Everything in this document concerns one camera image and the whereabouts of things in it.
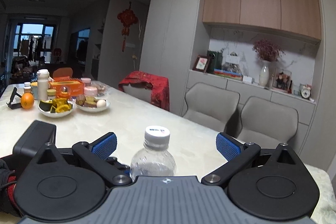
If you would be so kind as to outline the clear plastic water bottle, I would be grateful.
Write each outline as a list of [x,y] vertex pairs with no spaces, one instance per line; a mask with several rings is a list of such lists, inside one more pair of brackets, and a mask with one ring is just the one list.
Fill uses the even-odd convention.
[[144,142],[143,148],[131,160],[132,180],[138,176],[174,176],[177,166],[168,148],[168,144],[155,145]]

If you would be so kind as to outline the white bottle cap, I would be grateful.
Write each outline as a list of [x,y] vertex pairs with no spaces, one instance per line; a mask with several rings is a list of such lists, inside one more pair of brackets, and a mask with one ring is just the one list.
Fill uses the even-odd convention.
[[163,126],[147,126],[144,140],[151,145],[168,145],[170,141],[170,131]]

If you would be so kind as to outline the white thermos bottle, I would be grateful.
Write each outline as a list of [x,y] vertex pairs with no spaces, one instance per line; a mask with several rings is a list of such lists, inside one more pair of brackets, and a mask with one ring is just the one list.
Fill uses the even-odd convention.
[[38,79],[38,98],[41,101],[48,100],[47,91],[49,90],[49,71],[47,69],[40,69],[37,71]]

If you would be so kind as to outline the left grey dining chair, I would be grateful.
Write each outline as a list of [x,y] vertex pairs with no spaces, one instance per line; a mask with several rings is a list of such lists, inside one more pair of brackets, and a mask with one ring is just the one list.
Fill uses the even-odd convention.
[[237,92],[197,83],[185,95],[187,111],[183,118],[222,132],[236,112],[239,101]]

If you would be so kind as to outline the plate with egg and snacks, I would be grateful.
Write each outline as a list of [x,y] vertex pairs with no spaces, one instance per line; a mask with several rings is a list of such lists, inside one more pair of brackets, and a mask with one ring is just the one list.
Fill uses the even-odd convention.
[[110,102],[106,99],[85,96],[83,94],[76,97],[75,103],[80,110],[89,113],[99,113],[110,107]]

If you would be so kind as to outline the plate of pumpkin pieces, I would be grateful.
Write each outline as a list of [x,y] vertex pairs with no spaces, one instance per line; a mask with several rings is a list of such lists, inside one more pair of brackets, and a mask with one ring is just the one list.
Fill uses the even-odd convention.
[[48,101],[40,101],[38,104],[39,111],[50,118],[63,118],[70,115],[75,105],[66,98],[56,98]]

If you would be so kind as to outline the pink lidded jar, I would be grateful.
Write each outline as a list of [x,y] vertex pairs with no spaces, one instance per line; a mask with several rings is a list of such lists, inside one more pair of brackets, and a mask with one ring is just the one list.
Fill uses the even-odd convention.
[[84,87],[84,95],[85,96],[97,96],[98,89],[95,86],[85,86]]

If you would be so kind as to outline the orange tissue box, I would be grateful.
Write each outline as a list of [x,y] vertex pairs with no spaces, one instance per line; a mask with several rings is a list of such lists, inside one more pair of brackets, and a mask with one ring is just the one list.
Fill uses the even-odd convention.
[[84,94],[84,83],[80,79],[73,79],[69,77],[55,78],[49,82],[50,88],[56,90],[57,97],[76,97]]

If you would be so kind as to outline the stack of colourful books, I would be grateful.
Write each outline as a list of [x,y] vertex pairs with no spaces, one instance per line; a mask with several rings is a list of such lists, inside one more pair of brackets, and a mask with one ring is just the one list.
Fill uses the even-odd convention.
[[229,71],[220,70],[220,69],[214,69],[214,75],[225,77],[228,79],[235,79],[238,81],[243,80],[243,75],[240,73],[229,72]]

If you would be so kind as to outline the chair with red cloth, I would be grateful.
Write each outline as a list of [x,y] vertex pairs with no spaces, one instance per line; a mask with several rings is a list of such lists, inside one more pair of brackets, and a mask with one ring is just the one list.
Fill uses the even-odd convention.
[[133,71],[122,79],[118,89],[143,101],[170,111],[169,79],[142,71]]

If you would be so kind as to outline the orange fruit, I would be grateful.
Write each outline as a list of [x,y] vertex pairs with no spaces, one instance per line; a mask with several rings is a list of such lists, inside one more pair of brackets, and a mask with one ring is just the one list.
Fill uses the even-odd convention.
[[28,110],[31,109],[34,105],[34,96],[32,93],[24,93],[21,96],[21,106]]

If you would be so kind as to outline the small alarm clock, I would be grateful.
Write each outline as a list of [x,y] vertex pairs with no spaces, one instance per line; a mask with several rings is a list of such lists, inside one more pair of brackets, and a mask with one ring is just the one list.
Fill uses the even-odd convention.
[[300,85],[301,97],[308,100],[311,96],[311,86],[310,85]]

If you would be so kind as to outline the framed flower picture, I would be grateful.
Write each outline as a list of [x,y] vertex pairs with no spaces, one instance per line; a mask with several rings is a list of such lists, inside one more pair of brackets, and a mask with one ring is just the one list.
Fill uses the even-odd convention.
[[210,64],[210,61],[211,61],[211,58],[209,56],[198,55],[194,63],[194,66],[193,66],[193,71],[206,73],[207,68]]

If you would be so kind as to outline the white vase with red flowers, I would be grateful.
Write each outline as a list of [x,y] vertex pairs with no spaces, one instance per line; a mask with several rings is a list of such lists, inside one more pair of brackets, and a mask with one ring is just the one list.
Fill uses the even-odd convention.
[[266,87],[269,81],[270,63],[278,62],[279,58],[285,53],[278,44],[267,39],[255,41],[252,50],[256,52],[262,63],[259,73],[259,85]]

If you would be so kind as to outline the wooden wall cabinet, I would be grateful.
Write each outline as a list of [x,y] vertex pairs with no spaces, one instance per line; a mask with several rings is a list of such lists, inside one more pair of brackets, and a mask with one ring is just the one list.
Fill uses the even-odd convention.
[[203,22],[321,41],[318,0],[205,0]]

